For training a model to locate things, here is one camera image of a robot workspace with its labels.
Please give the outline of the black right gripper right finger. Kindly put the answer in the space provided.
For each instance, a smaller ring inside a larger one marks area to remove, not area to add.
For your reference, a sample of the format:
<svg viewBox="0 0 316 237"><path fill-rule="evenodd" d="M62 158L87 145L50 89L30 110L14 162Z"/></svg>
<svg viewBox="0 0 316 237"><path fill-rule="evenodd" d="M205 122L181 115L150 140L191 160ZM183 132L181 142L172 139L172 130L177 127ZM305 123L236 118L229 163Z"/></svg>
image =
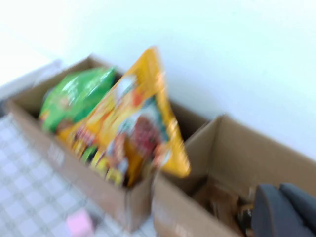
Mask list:
<svg viewBox="0 0 316 237"><path fill-rule="evenodd" d="M292 183L282 183L279 189L315 235L316 198Z"/></svg>

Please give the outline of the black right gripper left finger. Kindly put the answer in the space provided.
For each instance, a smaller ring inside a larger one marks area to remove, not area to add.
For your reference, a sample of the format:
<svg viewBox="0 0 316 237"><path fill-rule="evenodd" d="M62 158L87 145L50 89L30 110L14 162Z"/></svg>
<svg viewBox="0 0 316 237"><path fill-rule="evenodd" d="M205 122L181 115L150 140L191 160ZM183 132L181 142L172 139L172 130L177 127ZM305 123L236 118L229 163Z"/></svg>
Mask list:
<svg viewBox="0 0 316 237"><path fill-rule="evenodd" d="M286 196L271 184L257 186L251 227L256 237L310 237L305 225Z"/></svg>

